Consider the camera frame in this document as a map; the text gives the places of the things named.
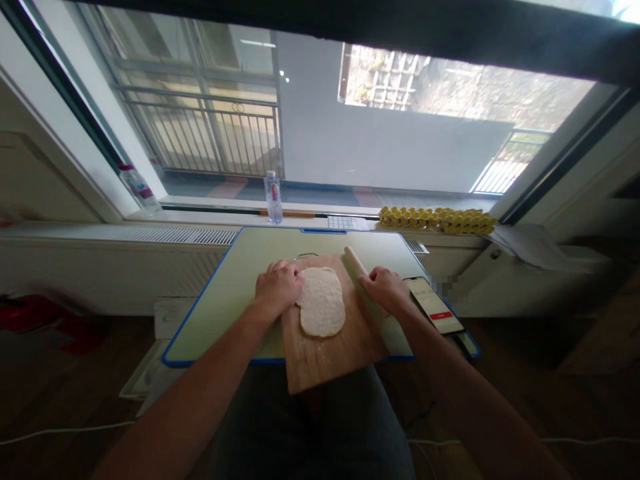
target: wooden cutting board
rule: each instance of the wooden cutting board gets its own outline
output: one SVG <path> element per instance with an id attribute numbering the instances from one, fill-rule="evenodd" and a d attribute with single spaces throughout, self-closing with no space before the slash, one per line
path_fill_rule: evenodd
<path id="1" fill-rule="evenodd" d="M 300 270 L 329 267 L 336 272 L 342 286 L 346 319 L 338 334 L 319 338 L 304 333 L 297 305 L 282 314 L 289 394 L 300 393 L 387 358 L 389 351 L 343 264 L 342 255 L 298 259 L 295 264 Z"/>

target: white cable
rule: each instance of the white cable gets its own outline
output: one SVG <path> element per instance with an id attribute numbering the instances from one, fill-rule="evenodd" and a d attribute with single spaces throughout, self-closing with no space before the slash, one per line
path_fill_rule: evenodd
<path id="1" fill-rule="evenodd" d="M 570 439 L 566 437 L 558 437 L 558 438 L 548 438 L 542 439 L 542 441 L 547 443 L 578 443 L 580 445 L 600 445 L 601 443 L 608 443 L 612 441 L 621 441 L 626 443 L 640 443 L 640 439 L 628 439 L 622 437 L 603 437 L 595 440 L 578 440 L 578 439 Z"/>
<path id="2" fill-rule="evenodd" d="M 438 476 L 435 474 L 435 470 L 433 469 L 433 465 L 431 464 L 431 460 L 429 459 L 429 456 L 427 455 L 427 452 L 425 452 L 420 445 L 418 445 L 418 450 L 420 450 L 420 452 L 422 452 L 422 455 L 424 456 L 425 460 L 429 464 L 429 468 L 431 469 L 431 474 L 433 475 L 433 478 L 435 480 L 438 480 Z"/>
<path id="3" fill-rule="evenodd" d="M 126 422 L 114 423 L 112 425 L 99 425 L 97 427 L 40 430 L 37 432 L 30 433 L 28 435 L 23 435 L 22 437 L 14 438 L 11 440 L 0 441 L 0 445 L 8 445 L 10 443 L 15 443 L 15 442 L 26 440 L 32 437 L 37 437 L 38 435 L 44 435 L 46 433 L 76 433 L 76 432 L 85 432 L 85 431 L 106 430 L 106 429 L 124 427 L 125 425 L 132 425 L 134 423 L 135 423 L 135 420 L 129 420 Z M 456 445 L 458 443 L 462 443 L 460 440 L 435 441 L 435 440 L 424 440 L 424 439 L 407 439 L 407 441 L 409 443 L 425 443 L 427 445 L 435 445 L 437 447 L 445 447 L 447 445 Z M 624 443 L 640 443 L 640 439 L 630 439 L 630 438 L 624 438 L 624 437 L 602 437 L 594 440 L 579 440 L 579 439 L 572 439 L 567 437 L 553 437 L 553 438 L 543 438 L 542 441 L 546 443 L 577 443 L 579 445 L 600 445 L 602 443 L 609 443 L 609 442 L 615 442 L 615 441 L 624 442 Z"/>
<path id="4" fill-rule="evenodd" d="M 422 439 L 407 439 L 409 443 L 426 443 L 428 445 L 435 445 L 437 447 L 444 447 L 446 445 L 454 445 L 456 443 L 462 443 L 460 440 L 445 440 L 442 442 L 434 440 L 422 440 Z"/>
<path id="5" fill-rule="evenodd" d="M 571 439 L 567 437 L 554 437 L 554 438 L 543 438 L 541 439 L 545 443 L 577 443 L 579 445 L 600 445 L 602 443 L 609 443 L 614 441 L 626 442 L 626 443 L 640 443 L 640 439 L 628 439 L 623 437 L 603 437 L 594 440 L 578 440 Z M 460 440 L 445 440 L 445 441 L 434 441 L 434 440 L 423 440 L 423 439 L 407 439 L 409 443 L 426 443 L 428 445 L 435 445 L 437 447 L 444 447 L 446 445 L 456 445 L 458 443 L 462 443 Z"/>
<path id="6" fill-rule="evenodd" d="M 73 432 L 83 432 L 83 431 L 94 431 L 94 430 L 106 430 L 110 428 L 118 428 L 123 427 L 125 425 L 132 425 L 135 423 L 135 420 L 130 420 L 126 422 L 114 423 L 112 425 L 100 425 L 98 427 L 82 427 L 75 429 L 49 429 L 49 430 L 40 430 L 37 432 L 30 433 L 28 435 L 24 435 L 22 437 L 14 438 L 11 440 L 4 440 L 0 442 L 0 445 L 7 445 L 9 443 L 15 443 L 18 441 L 26 440 L 28 438 L 37 437 L 38 435 L 44 435 L 46 433 L 73 433 Z"/>

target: person's left hand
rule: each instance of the person's left hand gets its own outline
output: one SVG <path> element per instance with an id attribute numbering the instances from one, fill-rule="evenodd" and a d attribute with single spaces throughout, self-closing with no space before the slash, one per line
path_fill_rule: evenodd
<path id="1" fill-rule="evenodd" d="M 302 294 L 304 278 L 299 272 L 295 264 L 284 260 L 270 264 L 255 282 L 255 302 L 277 318 Z"/>

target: light green tabletop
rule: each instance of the light green tabletop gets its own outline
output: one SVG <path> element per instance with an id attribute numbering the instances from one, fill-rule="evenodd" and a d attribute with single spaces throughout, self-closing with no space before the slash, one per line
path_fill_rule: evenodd
<path id="1" fill-rule="evenodd" d="M 344 248 L 349 245 L 368 271 L 382 265 L 398 272 L 402 278 L 426 276 L 422 264 L 399 233 L 327 232 L 331 231 L 243 228 L 167 348 L 163 361 L 172 367 L 186 367 L 194 362 L 226 332 L 253 300 L 258 274 L 280 259 L 292 260 L 304 253 L 316 253 L 342 254 L 345 261 Z M 355 272 L 346 262 L 345 266 L 352 279 L 355 279 Z M 361 294 L 369 310 L 375 312 L 366 294 Z M 412 358 L 398 322 L 393 317 L 381 319 L 374 315 L 374 319 L 392 357 Z M 472 354 L 477 350 L 467 335 L 462 335 L 461 339 Z M 254 359 L 257 362 L 281 363 L 284 356 L 282 330 L 280 322 L 276 322 L 256 350 Z"/>

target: hand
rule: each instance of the hand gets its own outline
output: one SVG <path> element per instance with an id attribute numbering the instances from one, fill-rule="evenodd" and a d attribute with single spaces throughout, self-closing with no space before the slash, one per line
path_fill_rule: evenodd
<path id="1" fill-rule="evenodd" d="M 409 286 L 396 272 L 376 267 L 369 276 L 360 275 L 358 280 L 372 300 L 394 316 L 399 309 L 413 306 Z"/>
<path id="2" fill-rule="evenodd" d="M 298 275 L 299 272 L 293 263 L 280 260 L 258 275 L 254 302 L 265 308 L 274 320 L 302 294 L 304 277 Z"/>

